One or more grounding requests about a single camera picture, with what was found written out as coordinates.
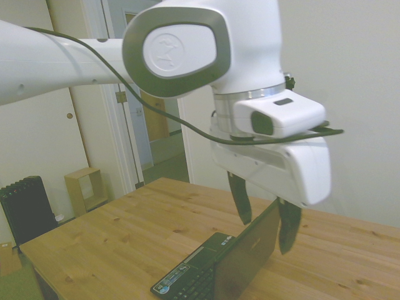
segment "laptop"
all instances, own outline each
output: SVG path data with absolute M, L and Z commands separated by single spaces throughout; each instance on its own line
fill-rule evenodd
M 163 300 L 235 300 L 268 260 L 279 226 L 275 200 L 238 237 L 214 233 L 151 287 Z

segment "laptop lid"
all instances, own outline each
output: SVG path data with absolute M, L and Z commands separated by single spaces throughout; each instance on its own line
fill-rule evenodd
M 242 294 L 273 253 L 279 220 L 275 200 L 217 255 L 214 300 L 235 300 Z

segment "black cable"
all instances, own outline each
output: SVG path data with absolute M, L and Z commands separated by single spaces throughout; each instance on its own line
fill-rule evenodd
M 165 116 L 169 119 L 172 119 L 182 125 L 185 125 L 189 129 L 192 129 L 195 133 L 200 134 L 202 137 L 209 139 L 211 141 L 214 141 L 219 144 L 226 144 L 226 145 L 234 145 L 234 146 L 253 146 L 253 145 L 264 145 L 264 144 L 279 144 L 279 143 L 289 143 L 293 141 L 298 141 L 301 139 L 311 139 L 311 138 L 317 138 L 321 136 L 332 136 L 335 134 L 341 134 L 344 131 L 342 129 L 331 129 L 325 127 L 325 130 L 323 132 L 317 132 L 314 134 L 305 134 L 305 135 L 296 135 L 296 136 L 289 136 L 285 137 L 283 139 L 267 139 L 267 140 L 262 140 L 262 141 L 232 141 L 228 139 L 220 139 L 218 137 L 212 136 L 204 131 L 201 131 L 199 128 L 193 126 L 192 124 L 186 122 L 185 120 L 182 120 L 176 116 L 173 116 L 172 114 L 169 114 L 165 111 L 162 111 L 160 109 L 157 109 L 155 107 L 152 107 L 150 104 L 148 104 L 146 101 L 144 101 L 138 94 L 137 92 L 134 91 L 134 89 L 129 85 L 129 83 L 91 46 L 86 44 L 85 42 L 82 42 L 79 39 L 76 39 L 75 37 L 68 36 L 67 34 L 55 32 L 55 31 L 50 31 L 47 29 L 42 29 L 42 28 L 36 28 L 36 27 L 26 27 L 27 29 L 37 31 L 39 33 L 44 33 L 44 34 L 50 34 L 52 36 L 58 36 L 60 38 L 68 39 L 70 41 L 74 41 L 75 43 L 78 43 L 87 49 L 89 49 L 94 55 L 97 56 L 109 69 L 112 73 L 114 73 L 115 76 L 125 85 L 128 91 L 130 91 L 133 96 L 146 108 L 150 109 L 151 111 L 154 111 L 155 113 L 161 114 L 162 116 Z

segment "wooden table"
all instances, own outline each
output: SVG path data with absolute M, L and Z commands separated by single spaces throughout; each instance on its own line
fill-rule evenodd
M 271 202 L 252 198 L 257 216 Z M 229 192 L 159 179 L 21 246 L 65 300 L 157 299 L 149 288 L 215 231 L 242 225 Z M 306 210 L 241 299 L 400 299 L 400 229 Z

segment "doorway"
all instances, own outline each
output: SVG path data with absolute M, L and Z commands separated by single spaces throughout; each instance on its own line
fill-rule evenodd
M 129 22 L 140 11 L 158 2 L 160 1 L 108 1 L 111 17 L 111 22 L 107 22 L 109 32 L 113 32 L 115 38 L 122 38 Z M 177 99 L 157 98 L 141 91 L 135 84 L 132 87 L 150 105 L 179 117 Z M 161 177 L 189 182 L 181 125 L 146 109 L 129 91 L 125 93 L 130 110 L 127 122 L 131 121 L 133 126 L 144 183 Z

